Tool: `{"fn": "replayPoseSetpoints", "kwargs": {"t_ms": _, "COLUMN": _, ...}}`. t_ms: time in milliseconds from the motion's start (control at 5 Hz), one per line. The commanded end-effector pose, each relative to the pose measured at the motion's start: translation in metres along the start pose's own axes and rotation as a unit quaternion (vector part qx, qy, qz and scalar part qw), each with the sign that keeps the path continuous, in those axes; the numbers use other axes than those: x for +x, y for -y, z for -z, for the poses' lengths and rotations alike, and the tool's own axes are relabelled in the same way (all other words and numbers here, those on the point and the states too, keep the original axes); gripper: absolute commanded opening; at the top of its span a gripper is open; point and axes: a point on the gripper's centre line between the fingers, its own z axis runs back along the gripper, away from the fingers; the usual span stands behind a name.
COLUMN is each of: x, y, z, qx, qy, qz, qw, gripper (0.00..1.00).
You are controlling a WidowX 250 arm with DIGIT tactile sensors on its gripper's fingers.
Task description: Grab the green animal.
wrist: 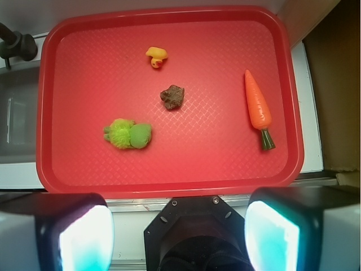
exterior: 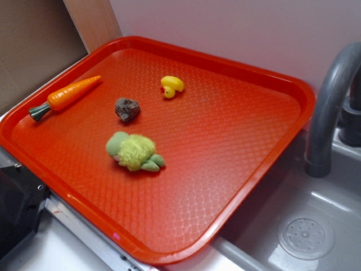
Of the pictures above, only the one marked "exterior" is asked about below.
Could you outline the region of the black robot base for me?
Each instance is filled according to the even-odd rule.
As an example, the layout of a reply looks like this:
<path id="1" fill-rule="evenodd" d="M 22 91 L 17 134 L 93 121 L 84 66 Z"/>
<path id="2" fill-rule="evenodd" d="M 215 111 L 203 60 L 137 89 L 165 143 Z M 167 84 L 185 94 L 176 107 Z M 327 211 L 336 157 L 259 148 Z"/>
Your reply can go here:
<path id="1" fill-rule="evenodd" d="M 38 231 L 49 189 L 20 163 L 1 168 L 1 262 Z"/>

